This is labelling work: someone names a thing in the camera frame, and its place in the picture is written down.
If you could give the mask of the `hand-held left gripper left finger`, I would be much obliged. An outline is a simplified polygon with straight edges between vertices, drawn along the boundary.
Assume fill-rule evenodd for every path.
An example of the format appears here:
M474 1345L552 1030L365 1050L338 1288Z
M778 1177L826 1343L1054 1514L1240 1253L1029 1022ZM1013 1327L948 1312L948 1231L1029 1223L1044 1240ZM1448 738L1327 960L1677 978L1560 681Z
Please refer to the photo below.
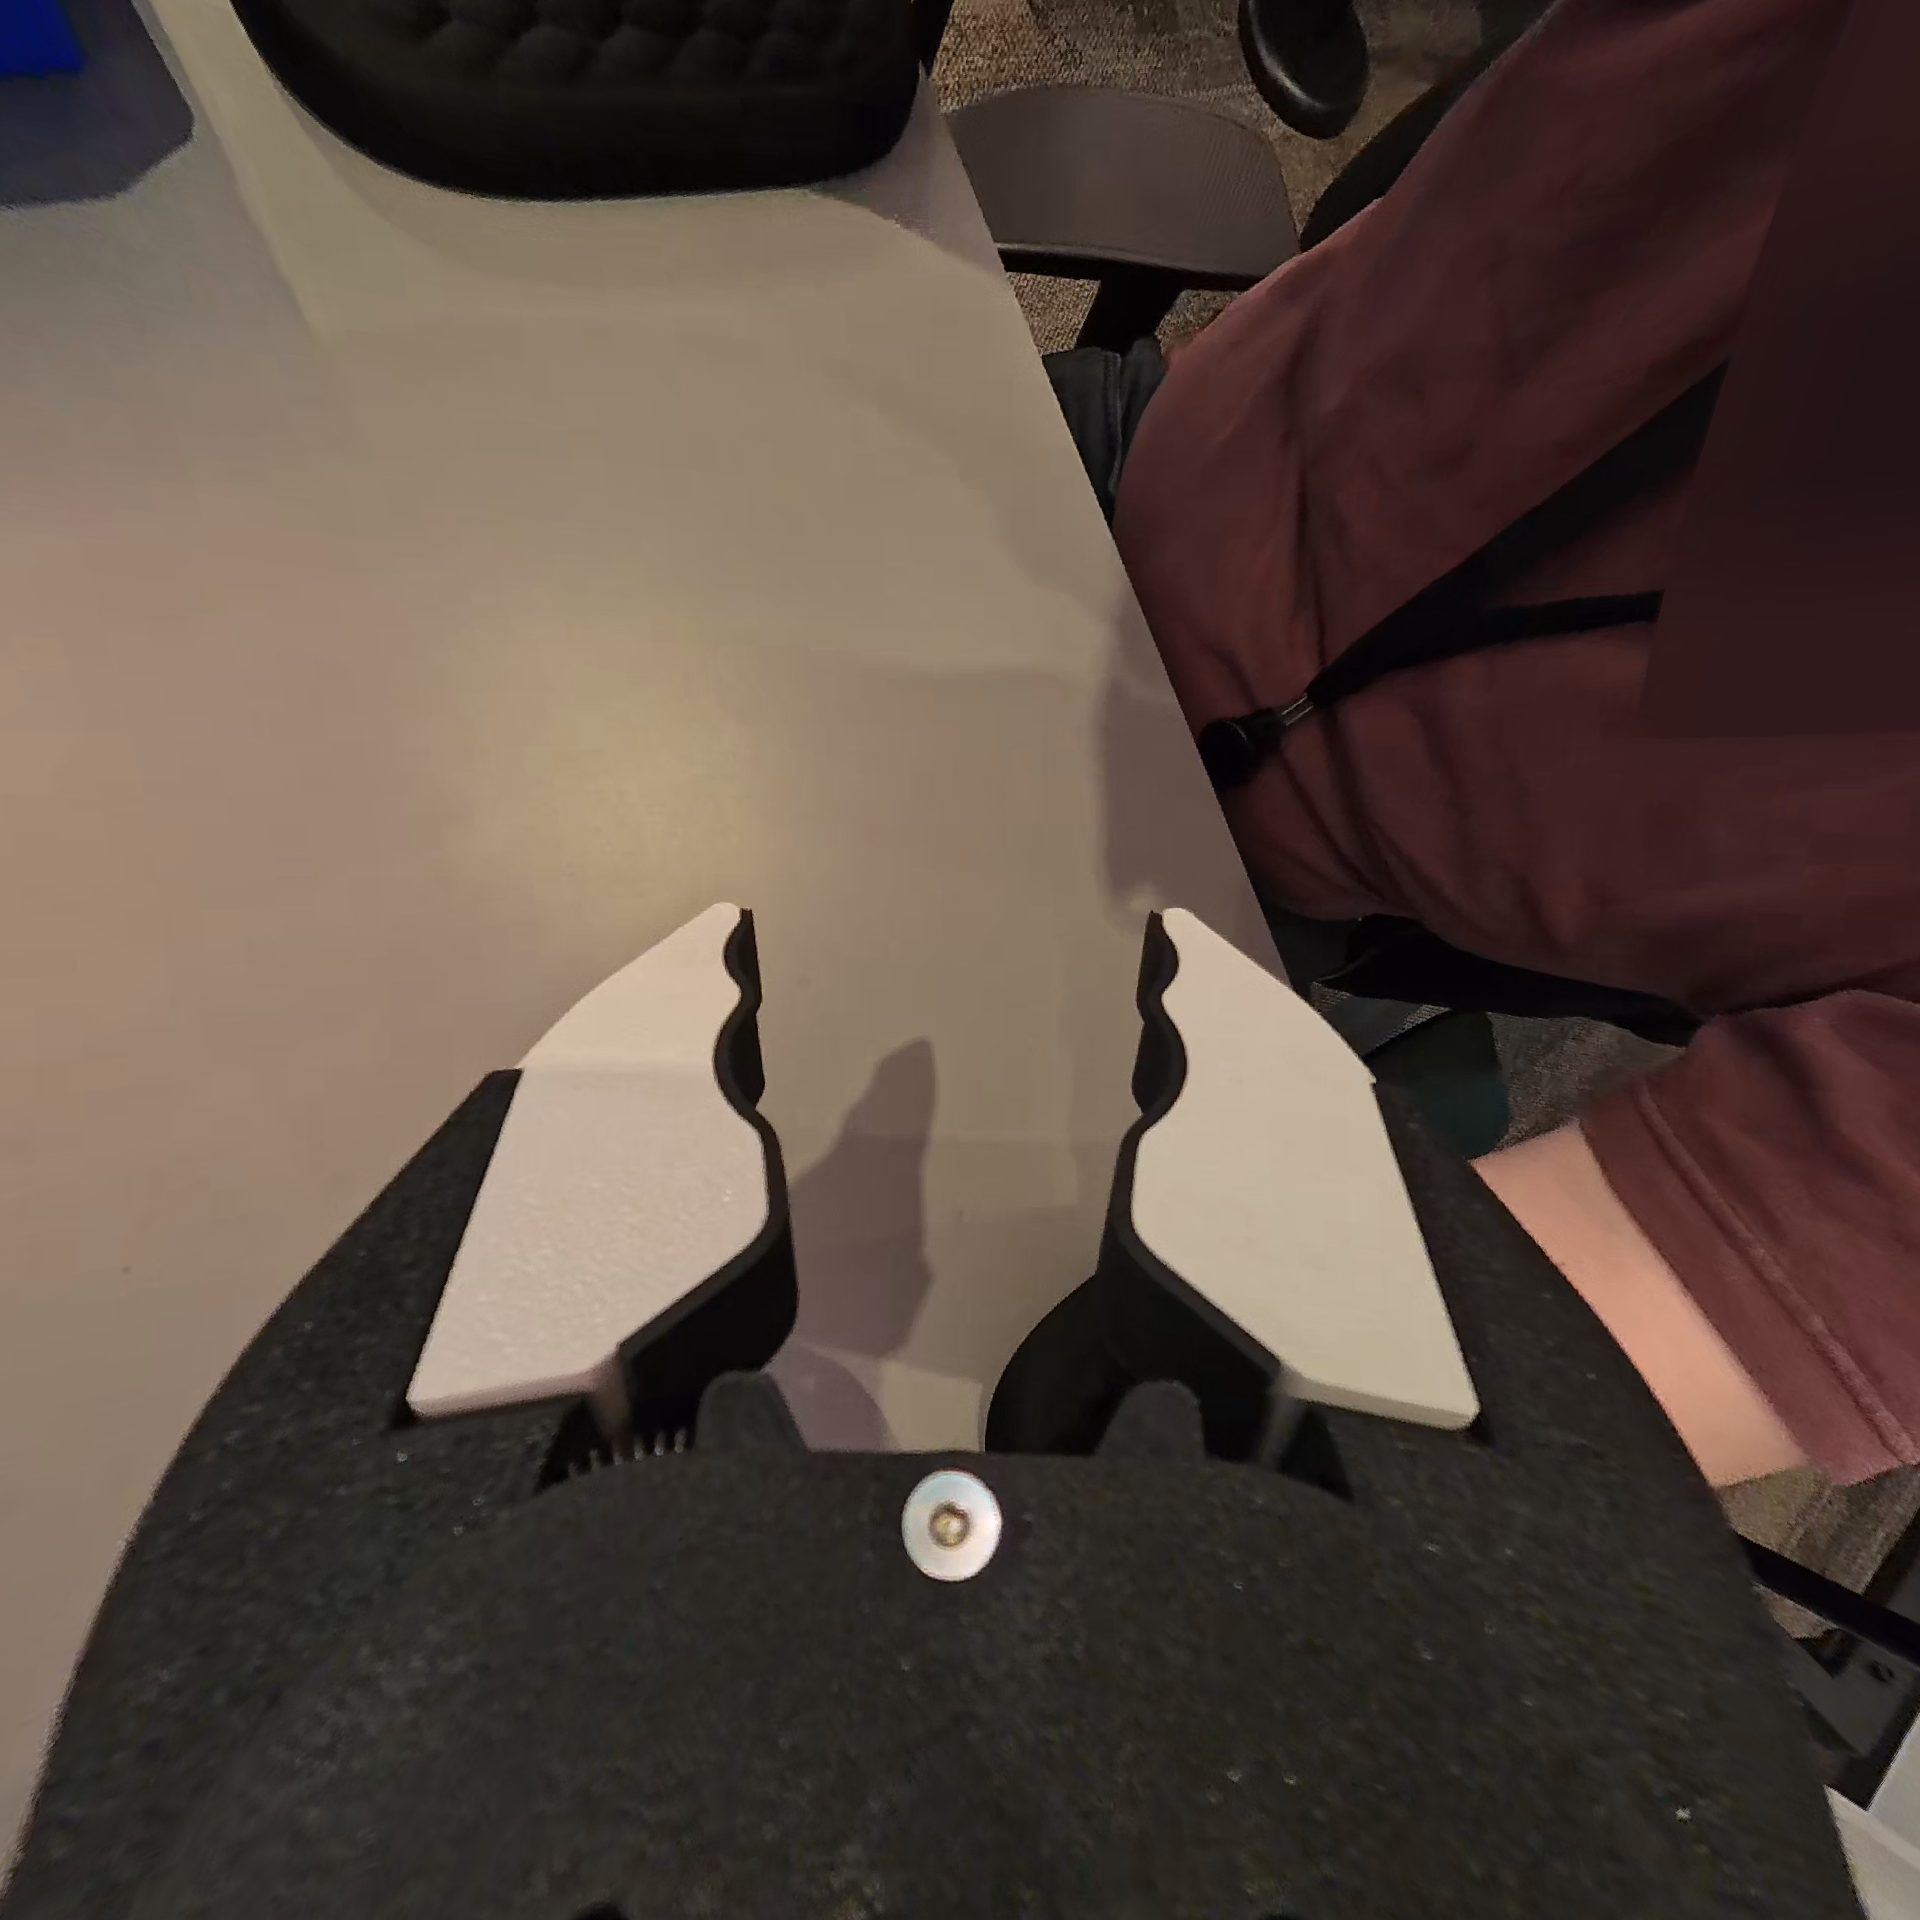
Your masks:
M782 1146L762 1114L752 911L716 902L518 1063L406 1386L418 1418L586 1400L695 1426L797 1318Z

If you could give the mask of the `grey office chair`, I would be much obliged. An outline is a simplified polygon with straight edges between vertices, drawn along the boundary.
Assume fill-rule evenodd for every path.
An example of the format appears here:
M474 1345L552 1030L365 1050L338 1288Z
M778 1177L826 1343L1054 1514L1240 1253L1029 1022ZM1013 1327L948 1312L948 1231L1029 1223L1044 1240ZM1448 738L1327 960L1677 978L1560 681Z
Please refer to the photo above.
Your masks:
M1079 350L1130 350L1182 294L1245 293L1298 254L1280 158L1200 103L1018 86L947 126L1000 264L1095 285Z

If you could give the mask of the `person in maroon shirt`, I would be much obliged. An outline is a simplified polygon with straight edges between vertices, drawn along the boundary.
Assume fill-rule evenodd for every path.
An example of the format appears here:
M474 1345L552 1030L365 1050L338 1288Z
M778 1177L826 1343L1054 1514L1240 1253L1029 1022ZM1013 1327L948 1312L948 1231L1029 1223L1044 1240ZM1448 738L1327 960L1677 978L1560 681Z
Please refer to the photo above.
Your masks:
M1918 1450L1916 5L1552 5L1168 365L1115 542L1266 905L1661 997L1580 1127Z

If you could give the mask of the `person's dark trousers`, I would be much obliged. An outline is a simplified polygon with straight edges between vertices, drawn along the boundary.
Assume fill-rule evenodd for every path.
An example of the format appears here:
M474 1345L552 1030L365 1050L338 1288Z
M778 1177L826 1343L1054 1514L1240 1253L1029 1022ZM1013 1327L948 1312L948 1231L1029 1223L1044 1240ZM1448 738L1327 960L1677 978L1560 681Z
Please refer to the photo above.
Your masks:
M1070 348L1039 361L1100 513L1112 522L1127 452L1168 370L1162 341L1147 333L1123 350Z

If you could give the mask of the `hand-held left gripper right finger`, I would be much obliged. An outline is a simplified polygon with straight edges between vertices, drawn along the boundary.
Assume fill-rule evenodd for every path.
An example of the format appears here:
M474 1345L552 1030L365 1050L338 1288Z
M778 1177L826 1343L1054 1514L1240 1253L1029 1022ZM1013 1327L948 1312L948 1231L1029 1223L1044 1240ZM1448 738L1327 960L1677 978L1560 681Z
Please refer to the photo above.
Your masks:
M1194 911L1142 929L1135 1120L1095 1271L995 1385L986 1446L1091 1456L1144 1385L1200 1446L1280 1463L1311 1413L1468 1432L1480 1400L1375 1079Z

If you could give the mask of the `person's left forearm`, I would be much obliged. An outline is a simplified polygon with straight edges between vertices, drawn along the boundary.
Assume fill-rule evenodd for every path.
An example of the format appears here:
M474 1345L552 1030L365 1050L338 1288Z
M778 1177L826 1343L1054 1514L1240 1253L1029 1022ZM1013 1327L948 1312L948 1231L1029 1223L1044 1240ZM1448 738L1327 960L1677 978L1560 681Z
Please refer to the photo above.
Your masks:
M1499 1146L1474 1170L1602 1320L1709 1486L1811 1463L1624 1209L1576 1124Z

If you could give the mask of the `black quilted wrist rest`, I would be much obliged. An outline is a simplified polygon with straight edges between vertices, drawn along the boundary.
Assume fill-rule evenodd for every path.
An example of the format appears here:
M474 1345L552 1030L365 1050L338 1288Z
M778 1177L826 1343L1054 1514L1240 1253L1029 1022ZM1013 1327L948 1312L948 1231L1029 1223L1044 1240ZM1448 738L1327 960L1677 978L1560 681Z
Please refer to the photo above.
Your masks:
M276 82L347 146L495 200L819 184L899 143L908 1L240 1Z

